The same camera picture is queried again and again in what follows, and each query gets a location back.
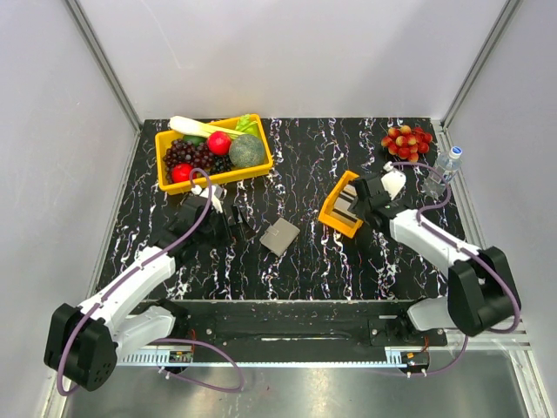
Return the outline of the stack of credit cards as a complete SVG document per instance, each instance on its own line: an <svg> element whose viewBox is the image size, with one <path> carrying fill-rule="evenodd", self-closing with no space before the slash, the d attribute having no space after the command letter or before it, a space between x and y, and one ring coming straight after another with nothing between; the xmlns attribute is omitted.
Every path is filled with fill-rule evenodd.
<svg viewBox="0 0 557 418"><path fill-rule="evenodd" d="M333 204L332 214L346 223L356 223L357 217L350 211L352 202L357 198L357 193L352 185L346 185L339 193Z"/></svg>

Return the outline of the small yellow card bin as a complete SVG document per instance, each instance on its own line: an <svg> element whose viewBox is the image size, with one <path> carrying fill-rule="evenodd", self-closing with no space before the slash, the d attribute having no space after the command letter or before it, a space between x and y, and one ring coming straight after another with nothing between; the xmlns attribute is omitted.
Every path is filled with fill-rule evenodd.
<svg viewBox="0 0 557 418"><path fill-rule="evenodd" d="M357 198L355 188L351 185L357 177L355 172L346 171L325 198L318 216L319 222L349 239L352 239L363 225L363 222L349 211Z"/></svg>

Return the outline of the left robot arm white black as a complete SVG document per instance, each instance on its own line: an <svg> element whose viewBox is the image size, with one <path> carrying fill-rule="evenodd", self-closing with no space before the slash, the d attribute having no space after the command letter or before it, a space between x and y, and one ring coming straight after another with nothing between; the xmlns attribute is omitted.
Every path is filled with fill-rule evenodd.
<svg viewBox="0 0 557 418"><path fill-rule="evenodd" d="M140 314L132 311L196 253L242 237L245 218L237 207L226 212L221 194L217 186L198 190L116 279L80 304L64 303L55 310L44 364L56 371L60 395L74 391L64 387L65 380L87 391L100 388L119 361L147 345L197 348L186 308L161 299Z"/></svg>

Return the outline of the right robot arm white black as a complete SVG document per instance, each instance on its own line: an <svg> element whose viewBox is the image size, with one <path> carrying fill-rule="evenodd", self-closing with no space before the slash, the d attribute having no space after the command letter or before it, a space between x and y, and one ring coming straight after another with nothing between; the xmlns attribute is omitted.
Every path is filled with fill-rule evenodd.
<svg viewBox="0 0 557 418"><path fill-rule="evenodd" d="M496 326L508 318L513 318L513 325L498 332L512 332L520 319L520 298L505 254L494 246L481 249L468 244L434 225L397 197L405 182L398 171L358 176L350 182L356 198L349 211L414 250L447 279L445 297L417 301L397 321L398 338L413 345L428 330L443 327L473 337L497 331Z"/></svg>

